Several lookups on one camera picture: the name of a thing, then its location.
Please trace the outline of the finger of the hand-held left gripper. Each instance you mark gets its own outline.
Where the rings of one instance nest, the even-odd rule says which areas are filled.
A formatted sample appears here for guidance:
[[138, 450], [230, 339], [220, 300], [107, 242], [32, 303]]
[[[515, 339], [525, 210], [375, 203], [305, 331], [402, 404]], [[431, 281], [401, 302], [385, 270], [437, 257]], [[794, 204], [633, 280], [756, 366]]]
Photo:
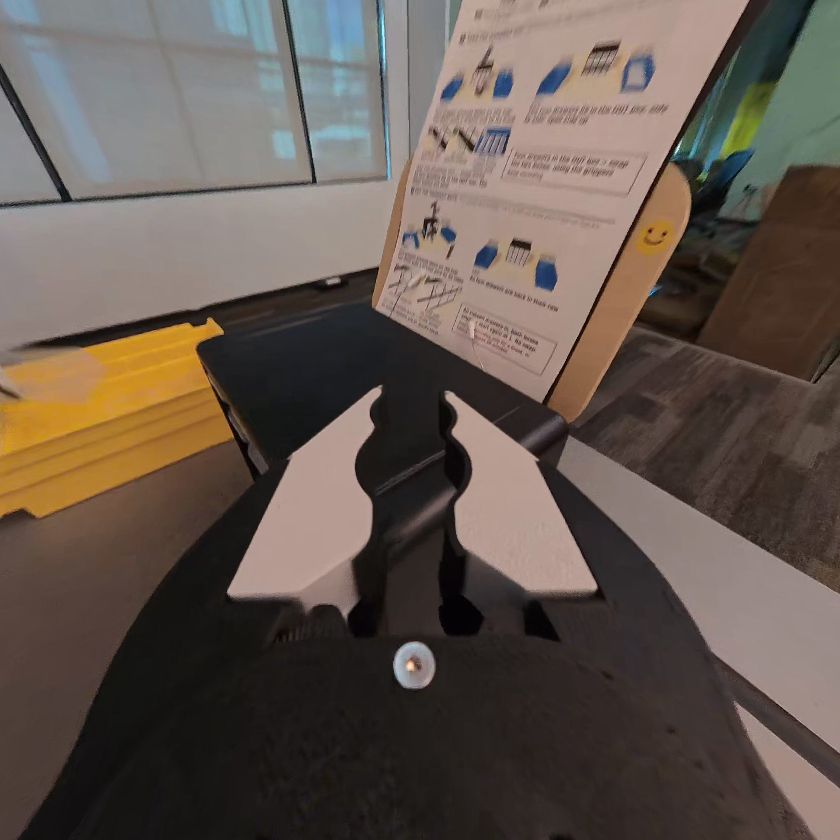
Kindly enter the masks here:
[[3, 403], [84, 403], [108, 375], [80, 348], [1, 349]]

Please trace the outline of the brown cardboard box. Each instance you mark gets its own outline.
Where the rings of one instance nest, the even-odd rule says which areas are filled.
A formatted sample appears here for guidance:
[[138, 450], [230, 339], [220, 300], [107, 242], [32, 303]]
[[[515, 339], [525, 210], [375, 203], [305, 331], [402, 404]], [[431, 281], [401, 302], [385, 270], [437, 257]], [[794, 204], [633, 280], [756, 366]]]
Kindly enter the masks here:
[[813, 382], [838, 345], [839, 168], [790, 168], [697, 338]]

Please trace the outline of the blue object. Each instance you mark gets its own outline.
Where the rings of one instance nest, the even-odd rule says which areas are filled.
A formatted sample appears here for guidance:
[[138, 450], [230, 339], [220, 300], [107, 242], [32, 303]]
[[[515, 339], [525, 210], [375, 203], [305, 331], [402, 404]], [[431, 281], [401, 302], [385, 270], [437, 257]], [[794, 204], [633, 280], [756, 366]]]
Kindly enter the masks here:
[[690, 220], [704, 214], [716, 213], [722, 208], [732, 184], [753, 155], [754, 148], [749, 147], [714, 161], [706, 180], [692, 197]]

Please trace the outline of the yellow plastic drawer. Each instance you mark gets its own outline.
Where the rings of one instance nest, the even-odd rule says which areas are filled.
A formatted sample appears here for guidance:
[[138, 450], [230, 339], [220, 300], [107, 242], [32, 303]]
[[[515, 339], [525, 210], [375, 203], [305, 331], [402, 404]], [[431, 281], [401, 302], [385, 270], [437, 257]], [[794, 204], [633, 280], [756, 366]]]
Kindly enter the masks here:
[[44, 518], [232, 438], [197, 356], [212, 319], [84, 350], [108, 375], [86, 402], [2, 402], [1, 515]]

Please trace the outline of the large window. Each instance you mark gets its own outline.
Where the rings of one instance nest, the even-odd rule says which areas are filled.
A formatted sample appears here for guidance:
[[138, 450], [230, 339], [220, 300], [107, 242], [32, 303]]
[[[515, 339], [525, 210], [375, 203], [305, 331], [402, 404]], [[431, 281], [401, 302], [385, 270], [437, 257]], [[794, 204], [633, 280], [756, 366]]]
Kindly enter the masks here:
[[2, 204], [389, 174], [382, 2], [2, 1]]

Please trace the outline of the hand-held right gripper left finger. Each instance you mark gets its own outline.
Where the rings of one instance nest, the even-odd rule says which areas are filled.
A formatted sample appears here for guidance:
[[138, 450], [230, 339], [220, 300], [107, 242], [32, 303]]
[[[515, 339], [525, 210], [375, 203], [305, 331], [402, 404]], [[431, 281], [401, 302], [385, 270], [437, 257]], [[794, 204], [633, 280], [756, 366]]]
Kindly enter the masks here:
[[232, 602], [334, 606], [348, 618], [360, 600], [353, 562], [369, 545], [374, 506], [356, 473], [373, 435], [378, 385], [288, 459], [227, 588]]

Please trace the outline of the yellow smiley sticker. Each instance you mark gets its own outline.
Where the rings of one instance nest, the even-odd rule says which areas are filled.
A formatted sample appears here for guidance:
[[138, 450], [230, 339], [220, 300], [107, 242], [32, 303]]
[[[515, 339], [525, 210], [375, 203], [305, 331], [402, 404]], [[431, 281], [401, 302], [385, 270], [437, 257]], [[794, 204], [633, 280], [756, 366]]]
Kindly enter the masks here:
[[675, 241], [675, 224], [667, 219], [659, 219], [642, 230], [636, 250], [645, 256], [656, 256], [669, 251]]

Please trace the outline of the black drawer cabinet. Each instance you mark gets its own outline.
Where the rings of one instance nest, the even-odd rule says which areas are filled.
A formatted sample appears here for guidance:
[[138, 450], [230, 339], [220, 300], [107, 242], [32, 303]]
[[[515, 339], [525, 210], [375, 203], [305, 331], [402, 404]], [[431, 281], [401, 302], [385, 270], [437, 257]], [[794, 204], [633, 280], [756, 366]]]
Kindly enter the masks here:
[[444, 392], [451, 391], [537, 458], [567, 436], [546, 406], [446, 351], [367, 303], [316, 311], [202, 342], [198, 356], [251, 464], [289, 457], [380, 385], [375, 430], [356, 459], [374, 506], [369, 545], [353, 562], [361, 596], [365, 560], [392, 560], [446, 520]]

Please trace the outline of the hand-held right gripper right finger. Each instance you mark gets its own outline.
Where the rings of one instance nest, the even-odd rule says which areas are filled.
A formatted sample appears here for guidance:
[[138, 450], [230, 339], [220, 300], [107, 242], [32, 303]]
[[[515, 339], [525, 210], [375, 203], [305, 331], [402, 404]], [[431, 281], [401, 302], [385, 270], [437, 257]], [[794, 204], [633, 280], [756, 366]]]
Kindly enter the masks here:
[[444, 392], [446, 530], [457, 595], [483, 617], [599, 592], [542, 464], [454, 392]]

